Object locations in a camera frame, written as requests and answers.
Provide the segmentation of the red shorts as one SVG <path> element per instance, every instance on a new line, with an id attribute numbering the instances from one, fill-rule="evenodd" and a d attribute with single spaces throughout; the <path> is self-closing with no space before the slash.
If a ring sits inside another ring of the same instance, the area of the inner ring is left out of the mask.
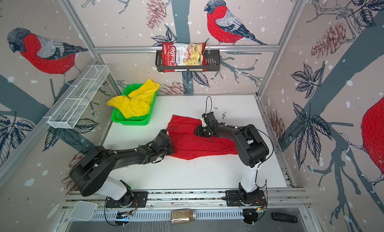
<path id="1" fill-rule="evenodd" d="M 225 138 L 204 138 L 194 134 L 199 119 L 173 115 L 168 124 L 168 134 L 172 140 L 172 157 L 193 160 L 205 156 L 237 155 L 235 143 Z"/>

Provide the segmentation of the yellow shorts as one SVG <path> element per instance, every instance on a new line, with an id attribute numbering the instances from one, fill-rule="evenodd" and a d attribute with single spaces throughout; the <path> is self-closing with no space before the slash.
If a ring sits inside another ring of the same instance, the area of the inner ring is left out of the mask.
<path id="1" fill-rule="evenodd" d="M 138 89 L 128 95 L 116 96 L 107 102 L 108 106 L 113 106 L 122 113 L 125 119 L 148 115 L 160 84 L 148 79 Z"/>

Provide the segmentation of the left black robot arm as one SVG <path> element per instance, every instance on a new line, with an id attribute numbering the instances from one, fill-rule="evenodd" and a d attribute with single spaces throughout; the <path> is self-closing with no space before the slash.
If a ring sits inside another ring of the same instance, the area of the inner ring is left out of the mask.
<path id="1" fill-rule="evenodd" d="M 69 173 L 83 197 L 94 194 L 107 197 L 107 201 L 121 208 L 139 205 L 132 188 L 122 180 L 115 180 L 110 173 L 130 165 L 158 163 L 174 154 L 173 143 L 166 129 L 145 145 L 133 149 L 112 150 L 95 147 L 83 157 Z"/>

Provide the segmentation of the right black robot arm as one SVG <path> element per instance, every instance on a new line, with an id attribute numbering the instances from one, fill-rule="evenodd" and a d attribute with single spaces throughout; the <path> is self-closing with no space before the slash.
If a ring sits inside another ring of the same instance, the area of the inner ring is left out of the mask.
<path id="1" fill-rule="evenodd" d="M 260 135 L 262 132 L 254 125 L 232 126 L 218 122 L 213 112 L 204 113 L 205 126 L 198 125 L 195 135 L 205 138 L 227 139 L 235 144 L 238 156 L 243 163 L 243 176 L 235 196 L 227 196 L 227 201 L 241 202 L 245 206 L 267 206 L 267 199 L 261 187 L 257 185 L 258 171 L 267 160 L 270 151 Z"/>

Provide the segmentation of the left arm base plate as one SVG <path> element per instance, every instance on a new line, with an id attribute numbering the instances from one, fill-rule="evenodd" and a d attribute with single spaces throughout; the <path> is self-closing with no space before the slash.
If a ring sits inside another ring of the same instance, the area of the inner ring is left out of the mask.
<path id="1" fill-rule="evenodd" d="M 129 191 L 120 200 L 116 201 L 112 198 L 107 198 L 107 209 L 125 209 L 125 208 L 145 208 L 149 193 L 146 191 Z"/>

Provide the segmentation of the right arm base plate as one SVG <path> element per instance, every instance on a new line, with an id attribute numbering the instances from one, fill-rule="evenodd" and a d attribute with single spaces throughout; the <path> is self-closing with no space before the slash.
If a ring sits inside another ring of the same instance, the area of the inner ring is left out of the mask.
<path id="1" fill-rule="evenodd" d="M 251 193 L 242 190 L 228 190 L 225 191 L 223 199 L 228 207 L 265 207 L 267 205 L 267 199 L 262 190 L 255 190 Z"/>

